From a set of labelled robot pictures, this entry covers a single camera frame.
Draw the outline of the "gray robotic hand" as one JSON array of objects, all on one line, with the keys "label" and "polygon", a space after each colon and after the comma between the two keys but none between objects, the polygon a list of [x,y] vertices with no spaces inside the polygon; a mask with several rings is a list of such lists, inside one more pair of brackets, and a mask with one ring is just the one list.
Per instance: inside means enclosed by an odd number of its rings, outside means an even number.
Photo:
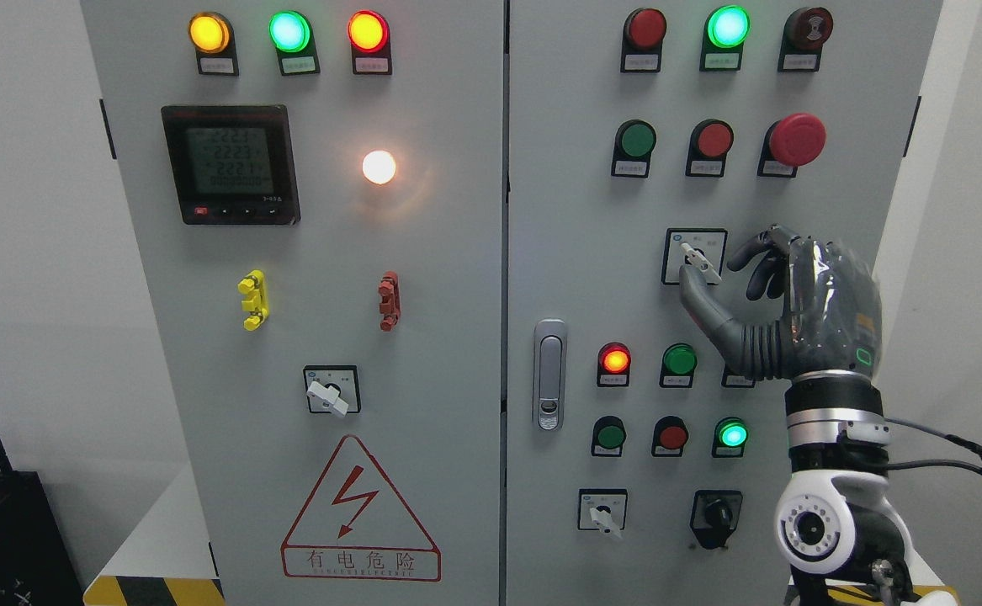
[{"label": "gray robotic hand", "polygon": [[836,242],[779,224],[745,242],[726,265],[740,271],[755,256],[761,260],[747,299],[783,299],[782,317],[767,325],[738,321],[711,295],[698,268],[679,268],[682,305],[729,369],[749,380],[821,371],[871,380],[882,359],[882,298],[870,268]]}]

